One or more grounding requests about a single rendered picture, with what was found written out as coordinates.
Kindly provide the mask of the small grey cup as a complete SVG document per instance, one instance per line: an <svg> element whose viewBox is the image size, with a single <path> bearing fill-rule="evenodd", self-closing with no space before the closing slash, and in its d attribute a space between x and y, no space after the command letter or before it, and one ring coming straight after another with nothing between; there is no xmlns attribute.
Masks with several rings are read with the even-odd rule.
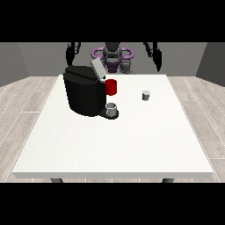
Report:
<svg viewBox="0 0 225 225"><path fill-rule="evenodd" d="M106 114L109 117L115 116L117 113L117 106L114 103L107 103L105 105Z"/></svg>

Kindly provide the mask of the pale grey machine lid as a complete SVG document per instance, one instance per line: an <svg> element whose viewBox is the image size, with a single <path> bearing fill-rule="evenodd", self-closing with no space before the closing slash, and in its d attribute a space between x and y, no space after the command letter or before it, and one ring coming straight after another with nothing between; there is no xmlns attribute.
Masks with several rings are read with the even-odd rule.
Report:
<svg viewBox="0 0 225 225"><path fill-rule="evenodd" d="M106 71L105 71L105 68L104 68L102 62L100 61L100 59L96 58L96 59L92 60L91 66L94 69L98 79L103 80L105 78Z"/></svg>

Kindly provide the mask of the red pod holder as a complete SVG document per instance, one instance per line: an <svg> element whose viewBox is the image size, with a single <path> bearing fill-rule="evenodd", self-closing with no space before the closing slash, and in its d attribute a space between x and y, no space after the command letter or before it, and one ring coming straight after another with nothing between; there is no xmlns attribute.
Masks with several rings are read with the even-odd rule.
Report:
<svg viewBox="0 0 225 225"><path fill-rule="evenodd" d="M113 96L117 93L117 81L114 79L105 80L105 94Z"/></svg>

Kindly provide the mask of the black coffee machine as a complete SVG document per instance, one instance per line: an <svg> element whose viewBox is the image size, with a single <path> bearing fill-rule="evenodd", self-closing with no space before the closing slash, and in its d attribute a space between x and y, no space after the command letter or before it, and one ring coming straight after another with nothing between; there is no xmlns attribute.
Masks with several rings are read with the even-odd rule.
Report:
<svg viewBox="0 0 225 225"><path fill-rule="evenodd" d="M63 81L69 101L69 107L83 116L102 116L109 120L119 117L106 114L105 81L100 81L92 67L68 66L63 73Z"/></svg>

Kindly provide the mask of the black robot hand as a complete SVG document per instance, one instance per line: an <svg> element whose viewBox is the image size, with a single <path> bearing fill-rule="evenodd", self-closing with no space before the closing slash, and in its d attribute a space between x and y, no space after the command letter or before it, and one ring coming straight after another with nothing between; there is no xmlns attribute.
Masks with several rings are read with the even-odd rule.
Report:
<svg viewBox="0 0 225 225"><path fill-rule="evenodd" d="M79 50L81 47L80 42L69 42L66 50L66 61L69 66L72 65L75 55L79 54Z"/></svg>
<svg viewBox="0 0 225 225"><path fill-rule="evenodd" d="M156 42L144 42L143 45L146 48L148 57L153 59L154 64L156 65L157 71L160 71L162 67L163 54L159 49Z"/></svg>

